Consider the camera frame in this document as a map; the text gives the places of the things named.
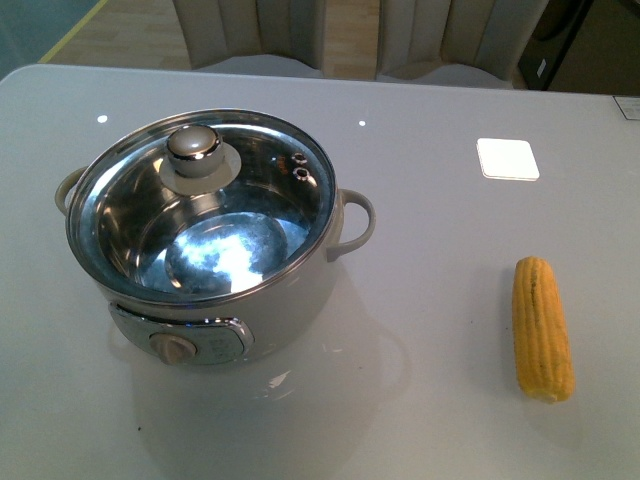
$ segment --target lid knob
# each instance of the lid knob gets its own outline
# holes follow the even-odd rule
[[[206,125],[190,125],[167,139],[169,162],[183,177],[211,175],[224,160],[222,136]]]

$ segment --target chair backrest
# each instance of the chair backrest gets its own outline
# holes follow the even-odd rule
[[[173,0],[192,68],[272,54],[321,70],[326,0]]]
[[[547,3],[381,0],[377,73],[459,63],[509,80]]]

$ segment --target glass lid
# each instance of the glass lid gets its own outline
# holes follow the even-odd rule
[[[297,127],[240,110],[171,117],[84,173],[71,248],[99,283],[156,303],[227,300],[275,281],[324,238],[333,168]]]

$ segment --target pot rim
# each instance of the pot rim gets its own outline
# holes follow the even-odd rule
[[[297,256],[292,262],[288,263],[284,268],[278,270],[275,274],[261,281],[259,284],[248,288],[246,290],[241,290],[239,292],[229,292],[224,294],[210,294],[210,293],[198,293],[198,294],[189,294],[189,293],[170,293],[163,292],[159,290],[155,290],[149,287],[145,287],[135,281],[129,279],[126,275],[123,275],[116,268],[113,267],[112,263],[105,258],[105,265],[108,265],[109,268],[115,272],[116,277],[119,279],[118,282],[109,281],[109,276],[105,275],[104,272],[101,271],[100,268],[91,260],[87,252],[80,242],[77,240],[76,236],[74,236],[74,232],[79,230],[79,226],[75,224],[79,224],[76,220],[78,216],[78,209],[81,208],[78,205],[82,205],[83,200],[86,199],[85,194],[81,194],[82,186],[87,182],[92,181],[95,178],[100,178],[94,175],[95,170],[98,168],[98,165],[105,160],[105,158],[114,154],[114,152],[119,153],[118,149],[124,147],[128,142],[134,139],[136,136],[140,136],[144,133],[152,132],[154,128],[162,128],[166,127],[169,124],[180,125],[181,121],[185,123],[189,123],[189,119],[201,115],[211,114],[211,113],[220,113],[220,114],[239,114],[239,115],[252,115],[257,116],[259,118],[263,118],[267,121],[274,121],[282,126],[286,126],[299,134],[305,139],[305,142],[308,142],[313,146],[314,149],[317,149],[320,156],[323,160],[323,166],[326,167],[327,177],[331,180],[332,184],[332,192],[328,193],[327,197],[330,201],[330,206],[327,209],[328,215],[325,220],[325,224],[322,226],[322,229],[311,243],[301,254]],[[326,239],[329,235],[331,227],[335,223],[336,219],[336,211],[339,207],[338,201],[339,189],[336,182],[336,175],[333,165],[329,159],[329,156],[322,148],[322,146],[307,132],[303,131],[301,128],[296,125],[283,120],[279,117],[262,113],[255,110],[246,110],[246,109],[235,109],[235,108],[219,108],[219,109],[202,109],[202,110],[194,110],[189,112],[183,112],[176,115],[168,116],[163,119],[157,120],[155,122],[144,125],[131,133],[125,135],[120,138],[118,141],[113,143],[110,147],[108,147],[105,151],[103,151],[95,160],[91,162],[91,164],[85,169],[82,173],[78,182],[76,183],[76,188],[74,189],[67,209],[67,215],[65,219],[65,230],[67,235],[67,241],[71,248],[72,253],[74,254],[76,260],[82,266],[83,270],[87,272],[102,288],[112,292],[116,296],[120,296],[122,298],[126,298],[130,301],[134,302],[142,302],[149,305],[154,306],[164,306],[164,307],[187,307],[198,305],[199,307],[210,307],[217,306],[222,304],[227,304],[230,302],[238,301],[242,298],[248,297],[250,295],[255,295],[257,292],[264,290],[275,283],[278,283],[284,279],[284,277],[291,275],[294,271],[296,271],[303,263],[307,261],[307,259],[313,255],[322,245],[326,243]],[[126,288],[116,288],[117,283],[118,286],[123,286]]]

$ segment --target wooden floor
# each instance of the wooden floor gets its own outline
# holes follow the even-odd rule
[[[327,0],[325,75],[372,79],[378,0]],[[49,63],[189,70],[171,0],[108,0]]]

